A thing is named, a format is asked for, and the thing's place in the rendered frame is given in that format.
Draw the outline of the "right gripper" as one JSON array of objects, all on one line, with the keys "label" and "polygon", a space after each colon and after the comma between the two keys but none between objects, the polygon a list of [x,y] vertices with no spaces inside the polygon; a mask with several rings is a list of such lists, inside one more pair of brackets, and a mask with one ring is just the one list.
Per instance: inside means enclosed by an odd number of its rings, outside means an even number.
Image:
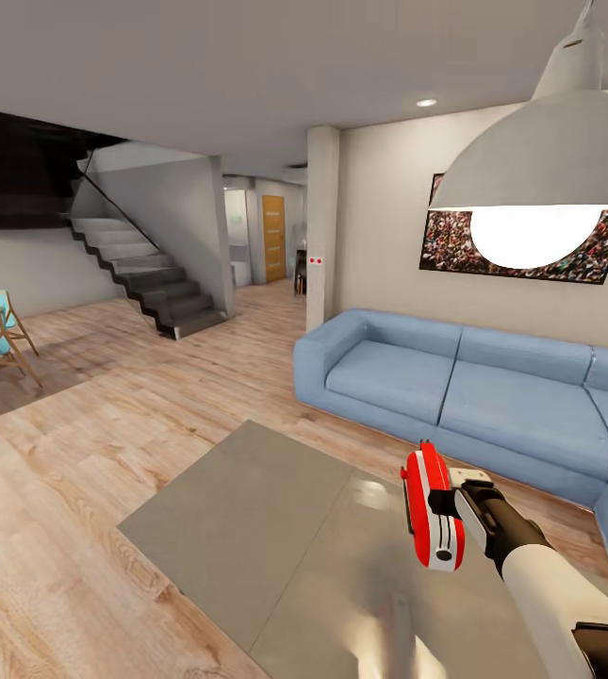
[{"label": "right gripper", "polygon": [[454,508],[453,495],[456,489],[431,489],[430,490],[430,506],[432,514],[443,514],[444,516],[453,516],[457,520],[462,520]]}]

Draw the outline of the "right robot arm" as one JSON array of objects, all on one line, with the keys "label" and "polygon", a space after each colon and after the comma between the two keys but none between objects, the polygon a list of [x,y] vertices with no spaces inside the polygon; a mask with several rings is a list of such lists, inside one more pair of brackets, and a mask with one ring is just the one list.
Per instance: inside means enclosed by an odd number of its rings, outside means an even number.
[{"label": "right robot arm", "polygon": [[486,472],[449,468],[432,514],[462,520],[516,602],[550,679],[608,679],[608,597],[547,543]]}]

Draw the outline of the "radio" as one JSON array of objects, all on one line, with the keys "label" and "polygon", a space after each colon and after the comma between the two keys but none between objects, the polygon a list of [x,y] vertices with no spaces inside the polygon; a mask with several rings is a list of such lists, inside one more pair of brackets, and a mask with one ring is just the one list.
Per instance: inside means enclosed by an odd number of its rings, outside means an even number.
[{"label": "radio", "polygon": [[456,571],[465,551],[463,521],[453,516],[432,514],[431,489],[449,489],[448,470],[443,457],[429,440],[407,458],[401,467],[409,534],[414,537],[419,561],[437,571]]}]

